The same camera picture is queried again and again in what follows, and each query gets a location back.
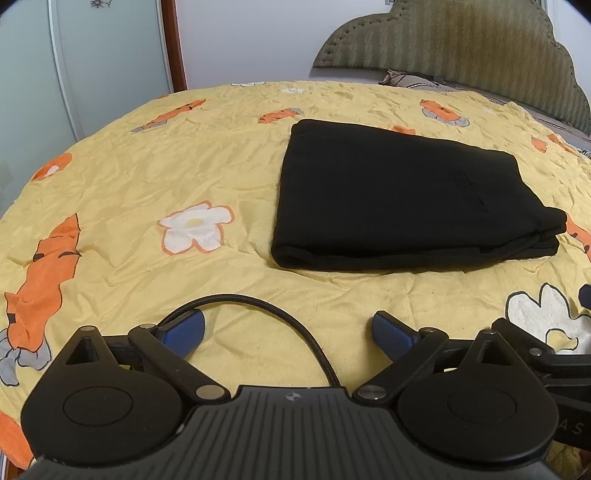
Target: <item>frosted glass door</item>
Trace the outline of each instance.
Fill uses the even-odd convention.
[[[158,1],[93,8],[90,0],[50,0],[57,68],[78,137],[171,92]]]
[[[74,142],[47,0],[19,0],[0,18],[0,216],[31,176]]]

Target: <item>yellow bedspread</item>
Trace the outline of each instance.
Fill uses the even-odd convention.
[[[560,235],[554,257],[473,271],[283,270],[269,245],[290,128],[302,118],[509,152],[542,202],[568,213],[570,235]],[[78,327],[120,335],[215,293],[259,297],[291,313],[348,389],[389,363],[369,333],[377,310],[451,338],[473,338],[508,315],[581,353],[591,333],[577,300],[591,282],[590,178],[589,159],[526,111],[471,92],[278,82],[155,99],[49,162],[0,220],[0,448],[26,463],[30,453],[14,440],[20,409]],[[396,211],[390,215],[395,220]],[[350,219],[352,229],[356,223]],[[204,313],[206,336],[189,360],[232,391],[326,385],[305,343],[282,322],[242,306]]]

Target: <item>folded black cloth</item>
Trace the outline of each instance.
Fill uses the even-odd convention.
[[[449,270],[554,255],[565,230],[508,153],[306,119],[285,152],[271,254],[308,270]]]

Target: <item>black cable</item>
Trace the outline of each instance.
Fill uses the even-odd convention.
[[[289,313],[285,312],[284,310],[281,310],[279,307],[275,307],[271,303],[265,302],[264,300],[256,299],[254,297],[248,297],[246,295],[237,295],[233,293],[209,295],[207,297],[202,297],[197,300],[192,300],[190,302],[187,302],[185,305],[180,306],[175,311],[166,315],[166,317],[162,319],[158,326],[162,327],[166,325],[168,322],[172,322],[180,315],[187,313],[190,310],[198,309],[199,307],[203,307],[204,305],[208,305],[210,303],[241,303],[245,305],[251,305],[280,318],[281,320],[286,322],[291,328],[293,328],[297,333],[299,333],[308,345],[308,347],[310,347],[310,350],[312,350],[312,353],[316,357],[316,360],[318,361],[322,371],[326,375],[326,378],[329,381],[329,385],[331,387],[341,386],[339,379],[336,376],[336,373],[332,368],[329,360],[326,358],[326,355],[322,351],[322,348],[320,347],[318,342],[316,342],[316,339],[312,336],[308,329],[304,327],[300,322],[298,322],[295,318],[293,318]]]

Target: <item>green headboard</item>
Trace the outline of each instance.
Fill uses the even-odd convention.
[[[566,48],[537,0],[395,0],[339,27],[314,67],[392,69],[509,97],[591,134]]]

